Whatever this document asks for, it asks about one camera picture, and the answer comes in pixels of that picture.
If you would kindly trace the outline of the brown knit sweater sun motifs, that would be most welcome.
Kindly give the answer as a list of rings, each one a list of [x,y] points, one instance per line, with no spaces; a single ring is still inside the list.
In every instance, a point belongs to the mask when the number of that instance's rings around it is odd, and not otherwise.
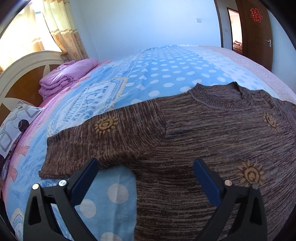
[[[135,174],[135,240],[193,240],[201,231],[214,208],[193,174],[197,158],[237,186],[259,186],[268,240],[295,207],[295,105],[235,82],[94,116],[47,146],[41,178],[68,178],[90,158]]]

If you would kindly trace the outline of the patterned white pillow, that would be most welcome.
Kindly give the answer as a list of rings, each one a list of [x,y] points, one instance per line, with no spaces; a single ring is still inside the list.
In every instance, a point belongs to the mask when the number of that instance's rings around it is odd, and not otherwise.
[[[26,131],[42,111],[43,108],[22,101],[18,102],[1,125],[1,158],[7,157],[16,139]]]

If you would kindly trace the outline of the pink bed sheet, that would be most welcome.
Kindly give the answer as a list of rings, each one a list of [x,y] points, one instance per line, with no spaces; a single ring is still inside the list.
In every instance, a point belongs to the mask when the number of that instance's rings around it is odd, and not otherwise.
[[[258,76],[261,80],[263,80],[270,88],[272,88],[276,92],[281,100],[289,101],[295,104],[295,93],[282,80],[280,80],[276,75],[267,70],[264,66],[226,48],[214,46],[203,46],[203,48],[210,49],[214,52],[218,52],[226,57],[229,57],[232,61],[248,69],[253,74]]]

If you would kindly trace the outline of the white wooden headboard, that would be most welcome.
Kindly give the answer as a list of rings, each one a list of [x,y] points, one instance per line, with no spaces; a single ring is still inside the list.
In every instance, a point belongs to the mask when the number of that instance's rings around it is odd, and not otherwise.
[[[1,73],[1,122],[19,101],[39,106],[43,102],[39,81],[63,63],[59,52],[35,52],[15,61]]]

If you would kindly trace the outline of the folded purple quilt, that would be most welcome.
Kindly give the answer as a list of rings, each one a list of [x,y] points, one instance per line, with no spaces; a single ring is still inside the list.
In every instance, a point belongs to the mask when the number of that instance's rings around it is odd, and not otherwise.
[[[52,70],[39,81],[41,86],[39,94],[45,100],[65,87],[70,86],[74,81],[79,80],[98,65],[99,62],[93,58],[83,59],[77,62],[74,60],[66,62]]]

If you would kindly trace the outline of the brown wooden door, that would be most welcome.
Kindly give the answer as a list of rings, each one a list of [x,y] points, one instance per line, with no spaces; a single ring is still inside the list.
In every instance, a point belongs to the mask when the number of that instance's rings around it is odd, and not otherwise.
[[[273,65],[273,33],[267,8],[258,0],[237,0],[242,30],[242,54],[267,70]],[[260,23],[251,18],[251,8],[257,8],[263,19]],[[265,40],[271,39],[270,48]]]

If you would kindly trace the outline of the blue polka dot bed blanket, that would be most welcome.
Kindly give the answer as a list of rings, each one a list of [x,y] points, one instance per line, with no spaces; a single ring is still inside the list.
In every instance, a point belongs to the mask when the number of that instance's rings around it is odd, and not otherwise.
[[[198,83],[212,86],[233,81],[279,98],[263,80],[229,57],[203,47],[172,45],[103,64],[46,99],[43,111],[19,140],[3,184],[6,212],[17,238],[23,239],[32,185],[58,182],[39,177],[49,136],[115,108],[184,93]],[[119,166],[97,174],[76,210],[98,240],[133,240],[136,203],[135,176]]]

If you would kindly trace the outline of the red double happiness decal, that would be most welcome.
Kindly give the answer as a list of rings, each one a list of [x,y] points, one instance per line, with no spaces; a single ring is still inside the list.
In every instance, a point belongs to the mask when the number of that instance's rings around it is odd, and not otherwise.
[[[255,22],[258,22],[260,23],[263,19],[263,16],[260,15],[260,12],[257,8],[251,8],[250,9],[251,11],[251,18],[255,21]]]

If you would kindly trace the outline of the beige patterned curtain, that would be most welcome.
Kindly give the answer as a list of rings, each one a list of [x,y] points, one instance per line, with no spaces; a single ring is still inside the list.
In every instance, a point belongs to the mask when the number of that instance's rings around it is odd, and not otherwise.
[[[76,28],[69,1],[42,1],[46,25],[60,48],[65,62],[87,59],[88,55]]]

